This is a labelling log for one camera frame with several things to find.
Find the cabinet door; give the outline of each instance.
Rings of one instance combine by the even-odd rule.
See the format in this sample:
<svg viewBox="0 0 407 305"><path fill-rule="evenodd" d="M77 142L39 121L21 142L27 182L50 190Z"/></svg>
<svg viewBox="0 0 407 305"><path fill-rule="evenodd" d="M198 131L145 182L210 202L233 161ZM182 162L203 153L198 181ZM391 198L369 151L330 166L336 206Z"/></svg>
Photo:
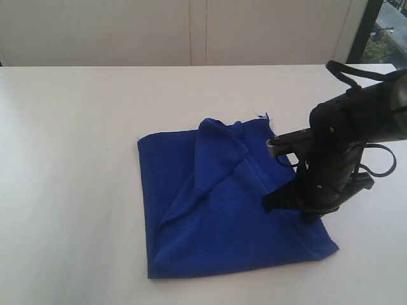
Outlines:
<svg viewBox="0 0 407 305"><path fill-rule="evenodd" d="M206 64L346 60L366 0L207 0Z"/></svg>
<svg viewBox="0 0 407 305"><path fill-rule="evenodd" d="M2 0L8 65L189 65L188 0Z"/></svg>

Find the white table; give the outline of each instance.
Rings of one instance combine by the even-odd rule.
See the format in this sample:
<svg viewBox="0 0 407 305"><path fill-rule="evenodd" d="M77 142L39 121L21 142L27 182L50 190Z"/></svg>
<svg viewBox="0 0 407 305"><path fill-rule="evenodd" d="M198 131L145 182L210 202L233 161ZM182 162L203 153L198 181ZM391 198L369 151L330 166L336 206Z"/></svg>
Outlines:
<svg viewBox="0 0 407 305"><path fill-rule="evenodd" d="M0 304L406 304L407 142L324 218L341 248L326 260L147 279L138 138L255 112L286 133L346 88L321 65L0 69Z"/></svg>

